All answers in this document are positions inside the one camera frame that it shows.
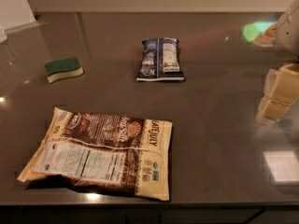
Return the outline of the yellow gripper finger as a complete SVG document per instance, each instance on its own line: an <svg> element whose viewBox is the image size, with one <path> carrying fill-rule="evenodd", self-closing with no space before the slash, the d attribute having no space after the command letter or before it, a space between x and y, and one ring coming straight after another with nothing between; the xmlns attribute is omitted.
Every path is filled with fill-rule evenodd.
<svg viewBox="0 0 299 224"><path fill-rule="evenodd" d="M263 92L272 101L293 105L299 99L299 64L285 63L278 70L270 69Z"/></svg>
<svg viewBox="0 0 299 224"><path fill-rule="evenodd" d="M258 106L256 121L261 124L272 124L279 121L288 111L289 107L272 101L264 96Z"/></svg>

